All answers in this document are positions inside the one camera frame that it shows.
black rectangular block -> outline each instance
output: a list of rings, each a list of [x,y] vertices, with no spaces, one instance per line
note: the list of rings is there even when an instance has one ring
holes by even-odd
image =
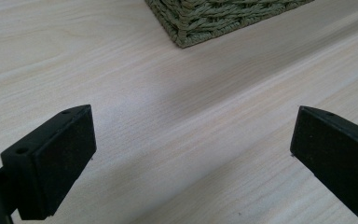
[[[82,105],[62,111],[2,152],[21,218],[54,215],[95,151],[91,107]]]
[[[358,125],[301,106],[290,150],[358,216]]]

green woven basket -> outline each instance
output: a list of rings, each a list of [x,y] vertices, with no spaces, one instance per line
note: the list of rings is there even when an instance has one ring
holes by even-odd
[[[173,42],[186,48],[313,0],[145,0]]]

screw hole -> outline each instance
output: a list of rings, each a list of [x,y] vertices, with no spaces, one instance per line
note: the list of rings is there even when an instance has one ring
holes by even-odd
[[[16,150],[16,153],[17,154],[24,154],[25,152],[27,152],[28,151],[28,148],[26,148],[26,147],[21,147],[21,148],[18,148],[17,150]]]

wooden floor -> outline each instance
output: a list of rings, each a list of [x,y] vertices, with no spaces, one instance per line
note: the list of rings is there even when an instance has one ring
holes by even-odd
[[[54,217],[15,223],[358,223],[289,151],[300,105],[358,124],[358,0],[188,49],[143,0],[0,0],[0,152],[84,104],[93,160]]]

